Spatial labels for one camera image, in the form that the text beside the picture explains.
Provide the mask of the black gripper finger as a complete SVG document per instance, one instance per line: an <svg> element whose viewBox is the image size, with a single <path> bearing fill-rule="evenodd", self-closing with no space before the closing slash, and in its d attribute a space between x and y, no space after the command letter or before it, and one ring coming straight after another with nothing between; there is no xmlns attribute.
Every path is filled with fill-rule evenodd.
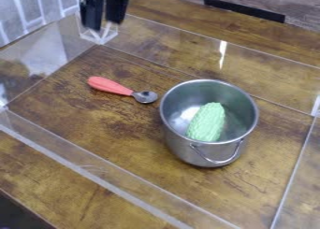
<svg viewBox="0 0 320 229"><path fill-rule="evenodd" d="M106 0L106 19L121 24L125 18L129 0Z"/></svg>
<svg viewBox="0 0 320 229"><path fill-rule="evenodd" d="M102 28L104 0L81 0L81 18L86 28L100 31Z"/></svg>

